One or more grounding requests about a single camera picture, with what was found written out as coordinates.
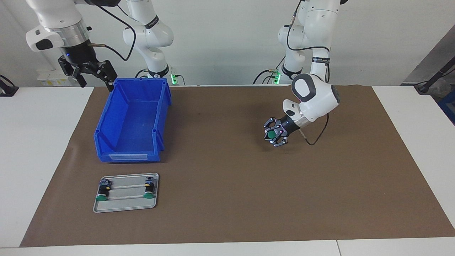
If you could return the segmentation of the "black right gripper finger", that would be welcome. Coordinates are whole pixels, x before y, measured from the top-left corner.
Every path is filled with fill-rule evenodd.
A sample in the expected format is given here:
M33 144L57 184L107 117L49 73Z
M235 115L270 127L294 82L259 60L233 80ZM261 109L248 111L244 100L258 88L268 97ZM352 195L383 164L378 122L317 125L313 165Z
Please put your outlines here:
M59 57L58 63L66 76L71 76L75 79L81 88L84 88L87 84L85 78L82 75L82 70L79 65L73 65L65 57Z
M109 60L97 61L93 63L93 67L95 69L93 76L102 80L108 91L112 92L114 89L113 83L118 77L112 63Z

